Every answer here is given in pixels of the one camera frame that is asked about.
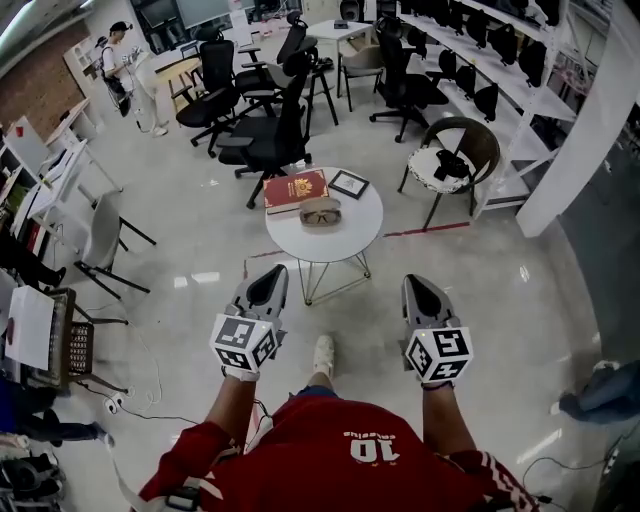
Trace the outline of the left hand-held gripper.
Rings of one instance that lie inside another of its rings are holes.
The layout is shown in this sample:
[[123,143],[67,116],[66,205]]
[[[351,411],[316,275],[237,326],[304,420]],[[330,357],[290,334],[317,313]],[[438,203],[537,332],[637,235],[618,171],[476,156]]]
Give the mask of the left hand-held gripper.
[[282,264],[237,288],[234,300],[216,315],[209,345],[226,369],[258,373],[276,357],[286,332],[280,315],[285,308],[289,273]]

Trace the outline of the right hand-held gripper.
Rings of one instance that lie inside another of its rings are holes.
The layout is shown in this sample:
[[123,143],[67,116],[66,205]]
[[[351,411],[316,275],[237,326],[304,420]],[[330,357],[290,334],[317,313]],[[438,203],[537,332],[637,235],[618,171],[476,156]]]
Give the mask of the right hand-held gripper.
[[[453,383],[473,359],[468,327],[454,314],[447,294],[428,279],[407,274],[401,287],[405,338],[403,369],[421,384]],[[422,316],[414,316],[415,303]]]

